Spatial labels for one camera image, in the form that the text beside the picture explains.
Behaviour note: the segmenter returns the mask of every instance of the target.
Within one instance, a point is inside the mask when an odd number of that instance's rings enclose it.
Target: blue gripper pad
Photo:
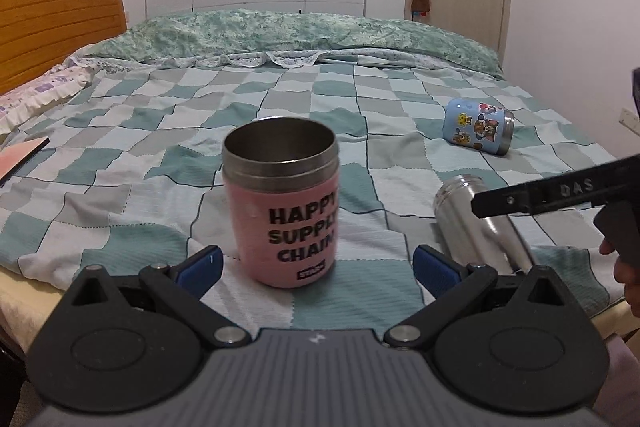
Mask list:
[[[466,267],[428,245],[415,249],[413,265],[414,277],[436,299],[468,275]]]
[[[220,280],[224,258],[216,245],[203,248],[171,270],[175,283],[196,299],[201,299]]]

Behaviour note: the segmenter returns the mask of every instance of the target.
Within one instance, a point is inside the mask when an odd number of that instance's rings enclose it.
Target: wall outlet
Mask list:
[[[628,130],[640,136],[640,119],[634,113],[623,107],[618,121]]]

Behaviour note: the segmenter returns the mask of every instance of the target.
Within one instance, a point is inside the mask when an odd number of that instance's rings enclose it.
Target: pink cup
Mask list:
[[[245,271],[279,288],[320,279],[338,239],[335,134],[305,118],[265,118],[231,131],[222,155]]]

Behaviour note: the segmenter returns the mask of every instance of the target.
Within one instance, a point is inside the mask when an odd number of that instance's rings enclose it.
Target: cartoon sticker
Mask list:
[[[485,112],[487,114],[493,114],[494,112],[498,112],[502,110],[501,107],[495,107],[495,105],[489,105],[488,103],[480,102],[478,105],[479,112]]]
[[[484,114],[478,115],[478,120],[474,124],[474,133],[476,133],[476,139],[481,140],[482,138],[493,142],[495,140],[495,135],[498,133],[498,126],[500,122],[497,120],[489,120]]]
[[[468,145],[471,142],[471,136],[466,132],[460,131],[460,127],[456,127],[456,133],[453,135],[452,140],[458,145]]]
[[[473,118],[467,116],[465,113],[461,112],[458,115],[458,125],[464,127],[465,125],[471,125]]]

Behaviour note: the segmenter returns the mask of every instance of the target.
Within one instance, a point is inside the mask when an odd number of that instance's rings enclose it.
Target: screw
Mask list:
[[[223,344],[237,344],[244,340],[246,332],[237,326],[223,326],[213,334],[214,338]]]
[[[389,336],[396,342],[413,342],[420,338],[420,330],[415,326],[400,325],[389,330]]]

